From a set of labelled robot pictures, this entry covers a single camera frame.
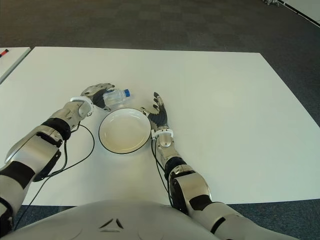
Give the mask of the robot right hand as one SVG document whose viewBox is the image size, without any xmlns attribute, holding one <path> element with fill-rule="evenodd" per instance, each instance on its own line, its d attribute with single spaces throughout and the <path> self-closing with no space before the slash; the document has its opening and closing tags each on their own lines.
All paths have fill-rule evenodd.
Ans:
<svg viewBox="0 0 320 240">
<path fill-rule="evenodd" d="M 144 107 L 141 107 L 140 111 L 150 121 L 152 130 L 168 129 L 167 111 L 161 96 L 157 92 L 153 93 L 153 101 L 153 108 L 155 109 L 155 112 L 151 112 Z"/>
</svg>

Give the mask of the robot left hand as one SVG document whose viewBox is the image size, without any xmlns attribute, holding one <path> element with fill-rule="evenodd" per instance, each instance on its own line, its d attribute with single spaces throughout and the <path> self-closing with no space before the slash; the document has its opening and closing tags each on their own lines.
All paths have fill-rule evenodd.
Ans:
<svg viewBox="0 0 320 240">
<path fill-rule="evenodd" d="M 115 86 L 111 83 L 98 83 L 87 87 L 81 96 L 89 98 L 96 107 L 110 112 L 111 109 L 106 105 L 103 95 L 114 90 Z"/>
</svg>

